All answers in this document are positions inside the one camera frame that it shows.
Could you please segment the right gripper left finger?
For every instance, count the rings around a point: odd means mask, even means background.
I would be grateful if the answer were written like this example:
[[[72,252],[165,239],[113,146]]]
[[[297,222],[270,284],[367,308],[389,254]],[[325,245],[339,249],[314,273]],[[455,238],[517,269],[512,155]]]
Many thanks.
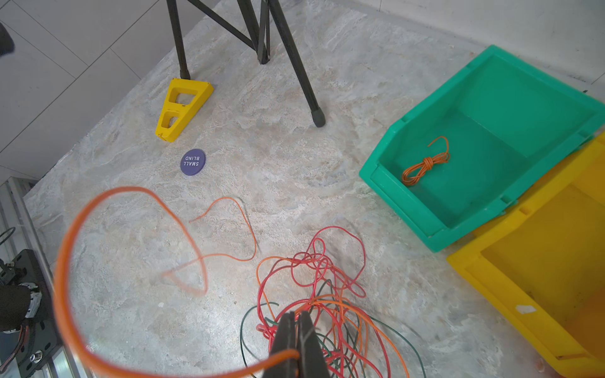
[[[273,357],[282,351],[297,350],[296,347],[296,319],[293,312],[286,313],[281,317],[277,334],[274,339],[274,343],[269,354]],[[270,368],[267,368],[262,377],[263,378],[295,378],[298,375],[298,362],[297,358],[287,358],[282,362],[278,362]]]

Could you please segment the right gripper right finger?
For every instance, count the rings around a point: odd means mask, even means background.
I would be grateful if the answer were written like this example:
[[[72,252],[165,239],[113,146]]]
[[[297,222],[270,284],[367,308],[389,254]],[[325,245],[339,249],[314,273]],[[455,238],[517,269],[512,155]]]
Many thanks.
[[[330,378],[310,313],[303,311],[298,318],[297,350],[299,351],[299,377]]]

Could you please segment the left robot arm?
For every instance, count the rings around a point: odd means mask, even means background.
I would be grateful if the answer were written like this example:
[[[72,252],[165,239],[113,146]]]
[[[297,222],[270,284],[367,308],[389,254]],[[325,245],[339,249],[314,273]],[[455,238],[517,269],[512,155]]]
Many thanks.
[[[1,286],[1,332],[14,332],[36,316],[43,293],[34,283]]]

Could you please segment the purple round token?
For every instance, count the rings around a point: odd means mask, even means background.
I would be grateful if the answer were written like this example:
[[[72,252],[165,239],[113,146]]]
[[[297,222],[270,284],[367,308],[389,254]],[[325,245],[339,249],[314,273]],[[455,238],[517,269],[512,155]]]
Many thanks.
[[[181,159],[181,172],[186,176],[195,176],[206,165],[206,154],[201,149],[188,151]]]

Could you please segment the yellow plastic bin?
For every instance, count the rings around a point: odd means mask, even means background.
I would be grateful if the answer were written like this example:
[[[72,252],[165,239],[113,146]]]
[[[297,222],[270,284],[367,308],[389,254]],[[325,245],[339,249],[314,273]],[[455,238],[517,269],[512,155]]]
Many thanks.
[[[565,377],[604,375],[604,138],[539,179],[448,258]]]

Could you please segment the yellow triangular plastic block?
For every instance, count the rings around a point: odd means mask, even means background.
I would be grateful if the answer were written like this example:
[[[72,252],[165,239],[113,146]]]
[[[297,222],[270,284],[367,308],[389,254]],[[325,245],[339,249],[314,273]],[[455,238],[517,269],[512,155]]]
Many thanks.
[[[207,82],[172,79],[159,116],[155,135],[160,140],[169,143],[174,142],[213,92],[213,86]],[[177,98],[181,94],[191,95],[191,101],[188,104],[179,103]]]

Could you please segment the green plastic bin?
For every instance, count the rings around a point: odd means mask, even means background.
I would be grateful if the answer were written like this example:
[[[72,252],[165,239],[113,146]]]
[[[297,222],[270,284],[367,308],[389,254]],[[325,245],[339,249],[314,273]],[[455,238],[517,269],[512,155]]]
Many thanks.
[[[361,178],[438,252],[603,126],[602,102],[491,46],[395,122]]]

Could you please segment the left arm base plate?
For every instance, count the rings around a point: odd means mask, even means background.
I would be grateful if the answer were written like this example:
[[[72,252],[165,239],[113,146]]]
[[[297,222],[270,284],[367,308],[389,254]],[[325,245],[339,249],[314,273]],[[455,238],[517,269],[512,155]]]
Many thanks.
[[[10,263],[1,263],[1,332],[17,334],[8,361],[1,364],[2,373],[16,362],[19,376],[31,377],[62,346],[52,294],[33,250],[22,250]]]

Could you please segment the aluminium mounting rail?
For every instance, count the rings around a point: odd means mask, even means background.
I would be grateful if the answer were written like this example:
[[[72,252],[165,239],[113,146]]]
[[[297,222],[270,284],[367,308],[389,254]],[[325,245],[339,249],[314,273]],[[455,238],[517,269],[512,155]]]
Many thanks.
[[[35,184],[1,185],[1,375],[91,377],[56,326],[50,266],[24,201]]]

